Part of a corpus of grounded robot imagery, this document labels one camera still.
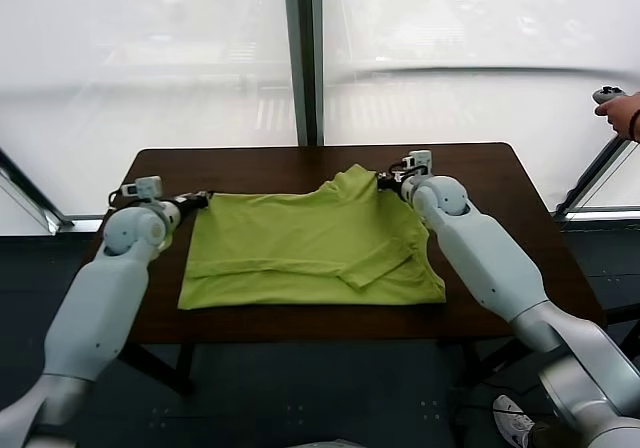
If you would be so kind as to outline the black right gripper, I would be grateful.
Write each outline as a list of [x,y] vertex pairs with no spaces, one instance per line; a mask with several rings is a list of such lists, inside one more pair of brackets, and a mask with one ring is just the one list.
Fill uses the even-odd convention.
[[376,179],[379,181],[377,183],[377,189],[392,191],[395,194],[402,194],[403,184],[406,177],[407,177],[406,174],[399,173],[399,172],[397,173],[377,172]]

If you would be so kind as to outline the person's bare hand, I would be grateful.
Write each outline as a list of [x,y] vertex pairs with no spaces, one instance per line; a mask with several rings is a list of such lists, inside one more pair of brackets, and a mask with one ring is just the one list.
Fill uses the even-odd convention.
[[620,96],[595,108],[595,114],[605,117],[620,138],[634,140],[639,112],[639,97]]

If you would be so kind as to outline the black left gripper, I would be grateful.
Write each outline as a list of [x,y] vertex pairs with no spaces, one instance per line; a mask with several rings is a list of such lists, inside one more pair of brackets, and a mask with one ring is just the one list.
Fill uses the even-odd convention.
[[214,191],[198,191],[188,193],[185,197],[175,199],[175,204],[181,215],[190,215],[201,209],[209,209],[213,201]]

